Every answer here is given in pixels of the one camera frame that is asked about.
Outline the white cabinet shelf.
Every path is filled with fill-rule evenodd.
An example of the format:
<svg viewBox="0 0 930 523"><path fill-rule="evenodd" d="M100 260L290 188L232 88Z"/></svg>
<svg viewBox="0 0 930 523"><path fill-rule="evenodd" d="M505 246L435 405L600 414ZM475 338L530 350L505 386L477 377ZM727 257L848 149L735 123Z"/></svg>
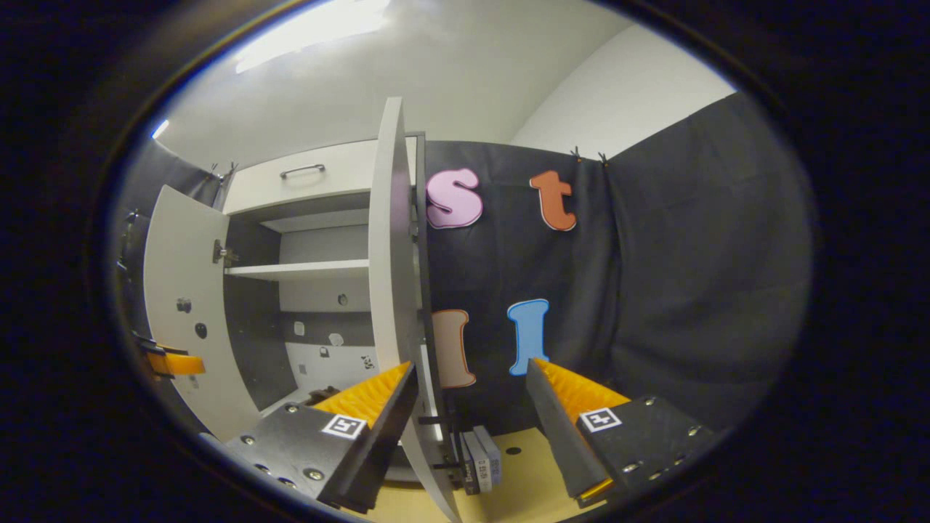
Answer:
<svg viewBox="0 0 930 523"><path fill-rule="evenodd" d="M365 280L368 278L369 266L368 259L340 259L339 261L302 262L301 264L231 267L224 270L224 275L272 282L338 278Z"/></svg>

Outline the white shoe cabinet door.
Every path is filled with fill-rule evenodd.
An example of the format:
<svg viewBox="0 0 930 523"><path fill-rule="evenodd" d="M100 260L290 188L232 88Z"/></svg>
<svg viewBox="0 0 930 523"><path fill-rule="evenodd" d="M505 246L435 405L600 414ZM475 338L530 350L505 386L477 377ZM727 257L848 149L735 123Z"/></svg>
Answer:
<svg viewBox="0 0 930 523"><path fill-rule="evenodd" d="M419 425L422 415L446 415L433 336L431 285L427 242L425 191L425 136L421 140L416 168L415 199L404 215L389 215L376 208L370 198L368 215L368 284L376 360L382 370L403 362L416 366L418 397L401 443L409 464L442 523L463 523L456 505L450 474L435 471L431 463L448 453L445 431L436 425ZM378 140L401 152L401 169L406 170L404 100L386 100Z"/></svg>
<svg viewBox="0 0 930 523"><path fill-rule="evenodd" d="M163 186L144 248L144 306L157 344L187 358L172 365L174 386L193 415L222 442L260 420L235 361L224 308L224 264L214 247L229 218Z"/></svg>

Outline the white and grey shoe cabinet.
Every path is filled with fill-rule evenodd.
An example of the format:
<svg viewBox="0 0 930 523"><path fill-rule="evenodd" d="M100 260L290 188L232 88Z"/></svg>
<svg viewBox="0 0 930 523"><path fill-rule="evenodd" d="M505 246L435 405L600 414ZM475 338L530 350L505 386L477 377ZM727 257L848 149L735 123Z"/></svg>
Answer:
<svg viewBox="0 0 930 523"><path fill-rule="evenodd" d="M369 195L320 198L227 215L237 259L227 268L368 259ZM224 277L230 343L262 413L346 389L382 370L369 284L338 278L263 281Z"/></svg>

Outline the black backdrop cloth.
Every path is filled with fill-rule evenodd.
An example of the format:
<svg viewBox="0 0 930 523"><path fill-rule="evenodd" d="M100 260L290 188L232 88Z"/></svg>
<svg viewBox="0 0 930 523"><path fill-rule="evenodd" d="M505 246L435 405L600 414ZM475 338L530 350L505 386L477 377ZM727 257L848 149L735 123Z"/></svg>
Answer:
<svg viewBox="0 0 930 523"><path fill-rule="evenodd" d="M732 94L608 159L425 137L435 355L466 425L535 425L533 358L713 429L780 376L814 258L803 170L780 136ZM143 261L159 192L219 212L225 192L152 140L123 168L104 251L127 328L153 340ZM157 381L163 406L209 433L175 380Z"/></svg>

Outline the small dark carton box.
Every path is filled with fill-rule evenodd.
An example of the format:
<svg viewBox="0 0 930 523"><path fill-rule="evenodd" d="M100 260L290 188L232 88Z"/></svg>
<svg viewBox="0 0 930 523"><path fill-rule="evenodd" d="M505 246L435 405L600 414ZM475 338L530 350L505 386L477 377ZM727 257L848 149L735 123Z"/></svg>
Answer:
<svg viewBox="0 0 930 523"><path fill-rule="evenodd" d="M481 493L490 492L493 489L490 457L474 431L465 431L463 436L469 449L469 454L471 454L472 461L474 461L475 479L479 490Z"/></svg>
<svg viewBox="0 0 930 523"><path fill-rule="evenodd" d="M480 493L480 483L477 478L474 457L472 457L471 450L469 450L465 434L460 431L456 436L458 437L458 446L461 451L463 489L467 495L478 495Z"/></svg>
<svg viewBox="0 0 930 523"><path fill-rule="evenodd" d="M474 431L476 437L482 444L482 449L488 454L490 460L490 470L492 474L492 485L497 487L503 479L503 466L501 459L501 449L484 425L475 425Z"/></svg>

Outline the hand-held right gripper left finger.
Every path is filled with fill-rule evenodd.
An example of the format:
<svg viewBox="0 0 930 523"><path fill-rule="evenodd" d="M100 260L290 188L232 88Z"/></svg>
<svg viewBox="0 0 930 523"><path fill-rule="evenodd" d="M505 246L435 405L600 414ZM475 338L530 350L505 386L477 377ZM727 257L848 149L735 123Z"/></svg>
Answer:
<svg viewBox="0 0 930 523"><path fill-rule="evenodd" d="M391 370L307 406L288 403L224 447L286 489L335 508L374 508L416 404L416 366Z"/></svg>

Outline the ceiling light panel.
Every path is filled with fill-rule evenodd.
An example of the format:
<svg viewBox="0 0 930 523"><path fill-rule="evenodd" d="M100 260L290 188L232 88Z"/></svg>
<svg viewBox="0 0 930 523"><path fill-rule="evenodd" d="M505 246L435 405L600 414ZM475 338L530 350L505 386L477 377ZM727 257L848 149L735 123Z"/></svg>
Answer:
<svg viewBox="0 0 930 523"><path fill-rule="evenodd" d="M235 73L316 44L376 32L392 0L326 0L300 10L249 40L233 54Z"/></svg>

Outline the white cabinet drawer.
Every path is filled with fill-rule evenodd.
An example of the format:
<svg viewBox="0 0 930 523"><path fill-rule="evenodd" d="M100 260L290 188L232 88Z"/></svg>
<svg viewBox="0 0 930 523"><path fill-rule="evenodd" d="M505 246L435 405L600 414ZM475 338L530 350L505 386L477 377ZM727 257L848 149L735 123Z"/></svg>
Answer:
<svg viewBox="0 0 930 523"><path fill-rule="evenodd" d="M286 155L240 170L233 176L222 212L236 215L273 206L320 198L369 195L376 208L404 215L415 199L419 138L405 140L406 170L401 152L378 139L358 140ZM325 172L308 170L282 181L283 170L323 163Z"/></svg>

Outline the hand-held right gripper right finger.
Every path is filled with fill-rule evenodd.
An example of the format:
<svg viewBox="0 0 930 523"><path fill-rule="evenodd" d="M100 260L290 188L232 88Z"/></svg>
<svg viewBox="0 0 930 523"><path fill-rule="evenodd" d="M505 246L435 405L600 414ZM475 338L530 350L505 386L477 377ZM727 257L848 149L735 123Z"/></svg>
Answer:
<svg viewBox="0 0 930 523"><path fill-rule="evenodd" d="M526 390L567 494L581 507L632 503L719 441L717 431L657 395L631 400L539 358L527 364Z"/></svg>

